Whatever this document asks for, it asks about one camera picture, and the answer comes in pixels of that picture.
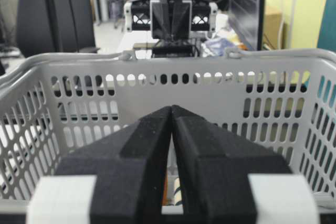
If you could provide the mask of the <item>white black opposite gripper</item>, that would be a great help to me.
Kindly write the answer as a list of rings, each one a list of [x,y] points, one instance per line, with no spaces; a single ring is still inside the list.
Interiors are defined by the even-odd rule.
[[[125,29],[151,31],[153,38],[188,38],[216,28],[218,6],[204,0],[131,0],[124,4]]]

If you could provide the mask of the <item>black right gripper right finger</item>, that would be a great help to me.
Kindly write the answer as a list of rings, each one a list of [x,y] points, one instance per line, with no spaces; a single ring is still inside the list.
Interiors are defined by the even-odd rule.
[[[184,210],[206,223],[319,223],[306,179],[282,155],[178,105],[173,140]]]

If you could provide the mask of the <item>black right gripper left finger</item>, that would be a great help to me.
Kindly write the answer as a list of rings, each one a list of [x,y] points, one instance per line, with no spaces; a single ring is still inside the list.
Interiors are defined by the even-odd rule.
[[[160,219],[172,132],[165,106],[62,157],[40,179],[27,223],[153,223]]]

